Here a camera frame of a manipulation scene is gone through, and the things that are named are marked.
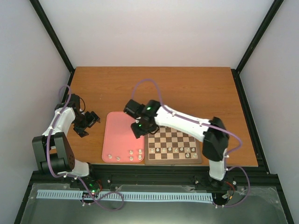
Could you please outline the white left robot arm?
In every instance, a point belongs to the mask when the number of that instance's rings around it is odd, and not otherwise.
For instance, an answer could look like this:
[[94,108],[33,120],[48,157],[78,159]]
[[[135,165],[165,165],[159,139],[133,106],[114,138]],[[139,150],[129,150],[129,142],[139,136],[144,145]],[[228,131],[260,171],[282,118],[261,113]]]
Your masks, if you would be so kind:
[[66,178],[68,175],[81,177],[81,183],[92,188],[97,182],[96,174],[90,172],[89,163],[75,159],[67,140],[71,126],[83,138],[88,135],[86,128],[100,122],[95,112],[80,109],[80,100],[80,96],[71,94],[65,102],[56,105],[51,124],[42,135],[33,138],[32,146],[40,173],[51,174],[56,178]]

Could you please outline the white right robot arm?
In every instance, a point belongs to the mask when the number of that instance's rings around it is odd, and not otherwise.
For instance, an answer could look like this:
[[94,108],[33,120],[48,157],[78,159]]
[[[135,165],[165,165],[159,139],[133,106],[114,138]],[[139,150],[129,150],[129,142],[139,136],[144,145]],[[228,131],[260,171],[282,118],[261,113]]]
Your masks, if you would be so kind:
[[178,112],[155,100],[150,100],[144,105],[131,99],[123,111],[135,120],[131,129],[137,139],[149,133],[155,134],[160,126],[173,128],[194,137],[203,144],[202,154],[209,160],[210,177],[218,181],[224,179],[229,136],[219,118],[200,119]]

